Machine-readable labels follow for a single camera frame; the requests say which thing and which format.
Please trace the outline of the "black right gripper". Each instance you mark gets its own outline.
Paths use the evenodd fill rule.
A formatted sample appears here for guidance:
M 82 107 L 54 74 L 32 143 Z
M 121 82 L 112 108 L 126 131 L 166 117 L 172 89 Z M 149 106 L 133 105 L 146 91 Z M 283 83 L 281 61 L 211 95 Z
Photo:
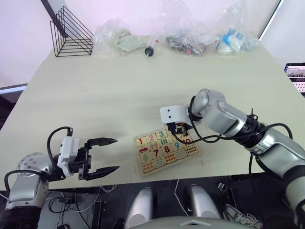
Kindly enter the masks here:
M 192 129 L 192 126 L 186 123 L 168 123 L 168 130 L 172 135 L 188 136 L 188 130 Z

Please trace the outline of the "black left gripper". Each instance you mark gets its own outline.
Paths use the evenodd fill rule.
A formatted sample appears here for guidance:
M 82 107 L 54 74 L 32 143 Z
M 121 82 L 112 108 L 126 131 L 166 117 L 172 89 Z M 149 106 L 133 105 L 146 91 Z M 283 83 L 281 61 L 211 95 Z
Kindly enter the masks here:
M 92 157 L 89 155 L 89 150 L 92 149 L 93 146 L 106 146 L 116 143 L 117 141 L 118 140 L 116 139 L 106 137 L 87 140 L 84 146 L 78 150 L 78 156 L 80 157 L 78 165 L 79 180 L 94 180 L 102 178 L 119 168 L 119 166 L 104 167 L 97 169 L 95 172 L 89 173 L 92 159 Z

